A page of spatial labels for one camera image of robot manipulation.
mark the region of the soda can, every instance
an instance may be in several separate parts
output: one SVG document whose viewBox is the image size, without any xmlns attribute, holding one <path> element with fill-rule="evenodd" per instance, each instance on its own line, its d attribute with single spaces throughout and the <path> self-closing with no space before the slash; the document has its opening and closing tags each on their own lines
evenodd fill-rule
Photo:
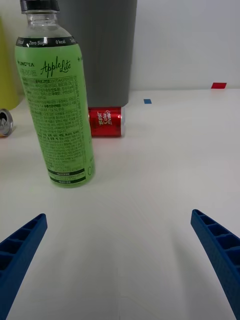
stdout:
<svg viewBox="0 0 240 320">
<path fill-rule="evenodd" d="M 10 136 L 13 128 L 14 121 L 11 113 L 6 109 L 0 109 L 0 138 Z"/>
<path fill-rule="evenodd" d="M 124 107 L 90 107 L 88 110 L 92 137 L 119 138 L 125 135 Z"/>
</svg>

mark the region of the white tabletop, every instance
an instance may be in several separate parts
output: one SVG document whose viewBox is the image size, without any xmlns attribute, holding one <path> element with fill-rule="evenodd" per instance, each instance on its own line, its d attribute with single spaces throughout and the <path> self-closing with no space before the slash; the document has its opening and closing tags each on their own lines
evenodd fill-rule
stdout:
<svg viewBox="0 0 240 320">
<path fill-rule="evenodd" d="M 12 116 L 0 241 L 40 213 L 48 230 L 8 320 L 235 319 L 190 220 L 240 236 L 240 90 L 133 92 L 125 138 L 94 139 L 75 189 L 51 183 L 26 102 Z"/>
</svg>

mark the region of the gray trash bin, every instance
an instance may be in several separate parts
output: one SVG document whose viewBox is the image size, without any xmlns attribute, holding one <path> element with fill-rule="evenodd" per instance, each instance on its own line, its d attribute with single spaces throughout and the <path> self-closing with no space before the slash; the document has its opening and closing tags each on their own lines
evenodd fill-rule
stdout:
<svg viewBox="0 0 240 320">
<path fill-rule="evenodd" d="M 81 47 L 89 107 L 129 100 L 138 0 L 58 0 L 59 23 Z"/>
</svg>

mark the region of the green label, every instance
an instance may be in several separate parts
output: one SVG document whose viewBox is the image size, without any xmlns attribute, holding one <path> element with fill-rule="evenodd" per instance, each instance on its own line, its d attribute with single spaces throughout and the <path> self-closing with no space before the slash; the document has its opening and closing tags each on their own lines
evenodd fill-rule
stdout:
<svg viewBox="0 0 240 320">
<path fill-rule="evenodd" d="M 18 39 L 15 57 L 48 174 L 57 184 L 83 184 L 95 166 L 82 53 L 70 39 L 38 41 Z"/>
</svg>

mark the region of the black bottle cap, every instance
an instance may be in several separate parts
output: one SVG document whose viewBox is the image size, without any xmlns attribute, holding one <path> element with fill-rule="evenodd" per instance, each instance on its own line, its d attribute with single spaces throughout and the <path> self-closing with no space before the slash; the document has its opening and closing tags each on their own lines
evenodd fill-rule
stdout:
<svg viewBox="0 0 240 320">
<path fill-rule="evenodd" d="M 59 11 L 58 0 L 20 0 L 21 12 Z"/>
</svg>

